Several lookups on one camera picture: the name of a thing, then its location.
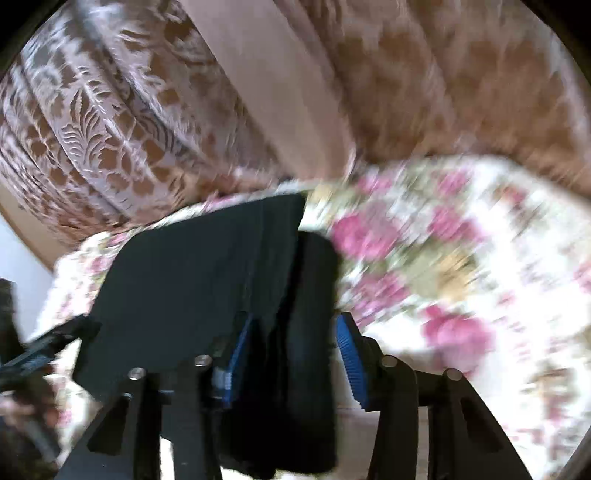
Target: black fabric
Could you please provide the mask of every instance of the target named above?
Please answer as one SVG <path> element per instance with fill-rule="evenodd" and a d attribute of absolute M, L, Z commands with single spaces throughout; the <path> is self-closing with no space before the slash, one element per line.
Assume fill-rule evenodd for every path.
<path fill-rule="evenodd" d="M 83 341 L 74 380 L 104 402 L 133 367 L 162 372 L 214 356 L 236 314 L 248 312 L 255 367 L 250 394 L 214 415 L 220 464 L 256 478 L 334 467 L 337 255 L 329 241 L 297 231 L 304 205 L 300 195 L 273 197 L 132 238 L 90 312 L 101 327 Z"/>
<path fill-rule="evenodd" d="M 73 379 L 99 401 L 134 367 L 174 368 L 211 353 L 237 312 L 275 323 L 291 273 L 305 200 L 244 203 L 141 232 L 115 258 L 90 311 L 101 323 L 83 342 Z"/>
<path fill-rule="evenodd" d="M 336 464 L 330 376 L 330 318 L 337 254 L 315 233 L 300 232 L 289 292 L 267 349 L 265 398 L 216 419 L 221 464 L 255 478 L 275 469 L 327 472 Z"/>

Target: floral bedspread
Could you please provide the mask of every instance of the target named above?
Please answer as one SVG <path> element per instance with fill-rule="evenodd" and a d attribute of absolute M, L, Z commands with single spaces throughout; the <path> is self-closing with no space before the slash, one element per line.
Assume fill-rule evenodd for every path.
<path fill-rule="evenodd" d="M 591 209 L 503 158 L 363 168 L 347 184 L 287 183 L 95 235 L 58 262 L 39 333 L 89 311 L 139 231 L 294 191 L 308 195 L 300 228 L 325 234 L 342 254 L 338 308 L 414 368 L 463 371 L 532 477 L 552 478 L 591 425 Z M 65 455 L 96 411 L 69 379 L 76 353 L 77 345 L 64 351 L 53 375 Z M 358 479 L 376 415 L 353 401 L 338 358 L 334 371 L 339 466 L 328 476 Z"/>

